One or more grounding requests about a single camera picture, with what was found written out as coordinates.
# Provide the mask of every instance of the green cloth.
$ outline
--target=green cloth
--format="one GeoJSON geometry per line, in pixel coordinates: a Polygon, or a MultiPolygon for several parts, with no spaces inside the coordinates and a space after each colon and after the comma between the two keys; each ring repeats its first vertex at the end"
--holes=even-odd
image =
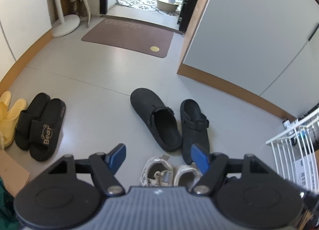
{"type": "Polygon", "coordinates": [[[0,178],[0,229],[17,230],[20,223],[13,209],[14,198],[6,191],[0,178]]]}

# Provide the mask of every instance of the gray tile floor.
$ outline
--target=gray tile floor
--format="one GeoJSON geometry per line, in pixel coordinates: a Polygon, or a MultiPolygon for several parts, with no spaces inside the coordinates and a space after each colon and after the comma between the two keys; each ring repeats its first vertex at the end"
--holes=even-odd
{"type": "MultiPolygon", "coordinates": [[[[196,100],[210,120],[212,151],[241,158],[254,153],[274,166],[265,141],[282,130],[281,120],[238,98],[176,74],[183,36],[174,34],[166,58],[81,41],[102,18],[92,18],[90,28],[81,24],[73,33],[53,39],[28,64],[12,87],[13,104],[28,103],[39,92],[66,103],[66,114],[58,149],[46,162],[33,160],[15,143],[6,149],[31,173],[31,179],[62,155],[75,158],[109,152],[118,143],[127,146],[127,158],[117,173],[125,188],[138,183],[146,160],[163,150],[130,105],[130,93],[138,87],[156,92],[175,112],[183,100],[196,100]]],[[[171,154],[173,165],[183,164],[180,152],[171,154]]],[[[90,182],[88,175],[79,178],[90,182]]]]}

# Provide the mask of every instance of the white sneaker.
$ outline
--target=white sneaker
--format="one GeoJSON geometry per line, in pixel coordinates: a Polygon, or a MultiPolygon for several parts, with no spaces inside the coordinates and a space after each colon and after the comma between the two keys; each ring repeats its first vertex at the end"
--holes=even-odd
{"type": "Polygon", "coordinates": [[[202,174],[195,163],[192,163],[191,165],[181,165],[175,169],[173,185],[183,186],[191,191],[201,177],[202,174]]]}
{"type": "Polygon", "coordinates": [[[138,185],[143,187],[170,187],[173,185],[173,167],[168,155],[149,159],[142,171],[138,185]]]}

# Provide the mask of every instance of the brown door mat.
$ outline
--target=brown door mat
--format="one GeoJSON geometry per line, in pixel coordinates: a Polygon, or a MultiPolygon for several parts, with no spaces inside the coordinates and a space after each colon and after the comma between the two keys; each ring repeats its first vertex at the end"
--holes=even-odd
{"type": "Polygon", "coordinates": [[[116,46],[164,58],[173,32],[132,21],[106,18],[91,29],[82,41],[116,46]]]}

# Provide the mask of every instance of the metal screw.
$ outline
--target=metal screw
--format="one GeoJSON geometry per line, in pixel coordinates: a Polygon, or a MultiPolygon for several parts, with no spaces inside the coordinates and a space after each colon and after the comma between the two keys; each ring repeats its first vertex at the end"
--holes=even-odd
{"type": "Polygon", "coordinates": [[[121,194],[123,192],[123,188],[121,186],[113,185],[113,186],[109,186],[107,188],[107,191],[111,195],[118,195],[118,194],[121,194]]]}
{"type": "Polygon", "coordinates": [[[199,185],[194,188],[194,192],[198,195],[205,195],[210,191],[209,187],[205,185],[199,185]]]}

